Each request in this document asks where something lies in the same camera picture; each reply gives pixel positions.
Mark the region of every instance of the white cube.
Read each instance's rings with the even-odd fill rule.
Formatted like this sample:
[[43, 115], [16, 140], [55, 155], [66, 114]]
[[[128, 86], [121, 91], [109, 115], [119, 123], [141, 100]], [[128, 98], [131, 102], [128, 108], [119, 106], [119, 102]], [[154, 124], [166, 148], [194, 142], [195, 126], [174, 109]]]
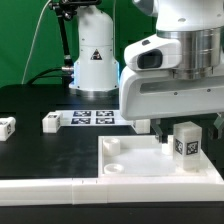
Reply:
[[43, 124], [43, 132], [44, 133], [57, 133], [59, 128], [61, 127], [61, 112], [50, 112], [48, 115], [42, 120]]
[[133, 121], [132, 127], [137, 134], [149, 134], [150, 133], [150, 120], [136, 120]]
[[13, 117], [0, 118], [0, 141], [6, 141], [15, 131], [16, 120]]
[[174, 125], [173, 155], [177, 166], [197, 170], [200, 165], [202, 128], [192, 122]]

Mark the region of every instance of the black cable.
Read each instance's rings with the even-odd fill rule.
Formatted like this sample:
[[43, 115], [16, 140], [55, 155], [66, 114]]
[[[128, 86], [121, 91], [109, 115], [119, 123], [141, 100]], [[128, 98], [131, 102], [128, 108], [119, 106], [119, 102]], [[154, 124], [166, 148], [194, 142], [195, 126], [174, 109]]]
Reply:
[[32, 85], [37, 79], [45, 79], [45, 78], [63, 78], [63, 77], [71, 77], [71, 75], [46, 75], [46, 76], [39, 76], [32, 79], [32, 82], [29, 81], [28, 85]]
[[30, 79], [26, 84], [27, 85], [32, 85], [34, 81], [36, 81], [36, 79], [38, 79], [39, 77], [42, 77], [48, 73], [51, 73], [51, 72], [56, 72], [56, 71], [61, 71], [61, 67], [57, 67], [57, 68], [50, 68], [50, 69], [47, 69], [41, 73], [39, 73], [38, 75], [36, 75], [35, 77], [33, 77], [32, 79]]

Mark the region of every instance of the black table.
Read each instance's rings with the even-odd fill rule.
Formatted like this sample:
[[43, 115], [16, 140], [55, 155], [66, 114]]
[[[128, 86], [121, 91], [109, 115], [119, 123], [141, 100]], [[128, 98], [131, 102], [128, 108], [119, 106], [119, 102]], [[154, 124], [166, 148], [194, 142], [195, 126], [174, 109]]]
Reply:
[[[98, 136], [135, 135], [130, 126], [62, 127], [43, 134], [41, 121], [55, 110], [115, 110], [118, 97], [84, 99], [60, 85], [12, 85], [0, 89], [0, 117], [16, 118], [16, 132], [0, 143], [0, 179], [98, 176]], [[210, 124], [211, 116], [191, 117]], [[189, 118], [165, 119], [172, 124]], [[208, 140], [202, 144], [209, 154]], [[1, 223], [224, 223], [223, 202], [125, 203], [0, 207]]]

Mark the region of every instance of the warning triangle label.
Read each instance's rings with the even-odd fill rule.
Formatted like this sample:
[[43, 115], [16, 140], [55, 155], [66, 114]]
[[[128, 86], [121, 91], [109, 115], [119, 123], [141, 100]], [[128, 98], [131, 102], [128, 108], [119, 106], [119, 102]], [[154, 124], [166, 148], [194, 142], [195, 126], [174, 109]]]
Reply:
[[93, 56], [91, 57], [91, 60], [103, 60], [97, 49], [93, 53]]

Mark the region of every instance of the green backdrop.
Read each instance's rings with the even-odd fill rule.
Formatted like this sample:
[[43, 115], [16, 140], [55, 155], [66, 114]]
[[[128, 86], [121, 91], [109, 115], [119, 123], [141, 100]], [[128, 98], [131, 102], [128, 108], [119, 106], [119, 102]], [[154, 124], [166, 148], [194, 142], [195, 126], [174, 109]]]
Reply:
[[[47, 0], [1, 1], [0, 27], [0, 87], [20, 84], [31, 48], [36, 25]], [[114, 0], [102, 0], [98, 8], [113, 17]], [[132, 0], [116, 0], [116, 59], [124, 67], [123, 52], [127, 45], [155, 32], [154, 19], [142, 14]], [[78, 30], [76, 18], [66, 22], [70, 51], [78, 57]], [[63, 65], [63, 51], [57, 17], [46, 9], [36, 39], [26, 81], [39, 72]], [[41, 82], [55, 83], [44, 79]]]

